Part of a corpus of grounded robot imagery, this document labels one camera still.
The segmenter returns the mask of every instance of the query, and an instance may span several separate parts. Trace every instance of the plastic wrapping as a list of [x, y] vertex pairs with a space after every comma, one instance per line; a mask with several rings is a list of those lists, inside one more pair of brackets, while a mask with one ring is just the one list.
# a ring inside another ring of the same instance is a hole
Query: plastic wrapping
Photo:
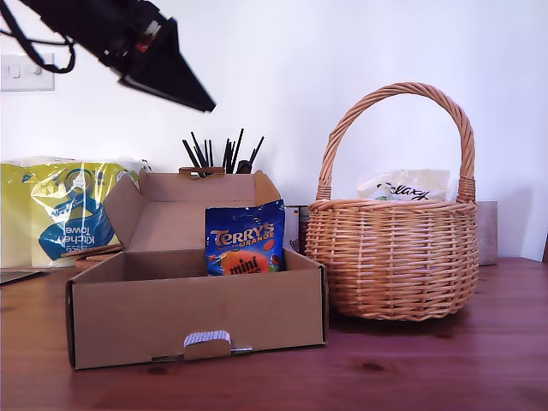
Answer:
[[256, 207], [206, 208], [205, 256], [212, 276], [280, 271], [283, 200]]
[[24, 158], [2, 164], [2, 267], [72, 265], [71, 251], [115, 244], [103, 200], [145, 165]]
[[448, 170], [396, 170], [361, 178], [358, 195], [368, 200], [448, 200], [456, 197]]

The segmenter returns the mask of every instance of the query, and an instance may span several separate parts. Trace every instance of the light switch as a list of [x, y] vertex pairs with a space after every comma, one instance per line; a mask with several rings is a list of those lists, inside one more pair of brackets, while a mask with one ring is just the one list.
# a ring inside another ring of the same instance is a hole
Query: light switch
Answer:
[[[42, 55], [44, 63], [53, 64], [52, 53]], [[34, 92], [55, 90], [53, 73], [37, 66], [28, 56], [2, 54], [2, 91]]]

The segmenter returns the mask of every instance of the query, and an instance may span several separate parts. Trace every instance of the wooden table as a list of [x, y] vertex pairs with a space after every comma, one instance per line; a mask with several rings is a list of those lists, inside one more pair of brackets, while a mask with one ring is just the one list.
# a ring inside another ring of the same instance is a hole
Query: wooden table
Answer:
[[2, 410], [546, 410], [548, 265], [480, 271], [463, 312], [334, 316], [329, 348], [73, 372], [65, 270], [2, 287]]

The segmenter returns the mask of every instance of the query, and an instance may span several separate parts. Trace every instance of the blue packet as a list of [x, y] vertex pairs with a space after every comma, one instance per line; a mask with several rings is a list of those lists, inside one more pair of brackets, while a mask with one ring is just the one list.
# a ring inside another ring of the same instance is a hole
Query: blue packet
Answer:
[[282, 270], [283, 200], [256, 207], [207, 208], [205, 220], [209, 275]]

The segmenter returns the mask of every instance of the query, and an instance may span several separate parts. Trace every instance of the woven basket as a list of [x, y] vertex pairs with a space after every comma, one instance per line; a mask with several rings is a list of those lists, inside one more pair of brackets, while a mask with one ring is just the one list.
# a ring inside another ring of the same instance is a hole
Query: woven basket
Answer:
[[[397, 94], [441, 105], [461, 135], [456, 201], [331, 200], [331, 172], [348, 127], [367, 108]], [[433, 86], [396, 83], [366, 95], [329, 136], [310, 206], [307, 256], [327, 267], [330, 304], [364, 319], [422, 321], [456, 313], [474, 292], [476, 245], [474, 134], [464, 111]]]

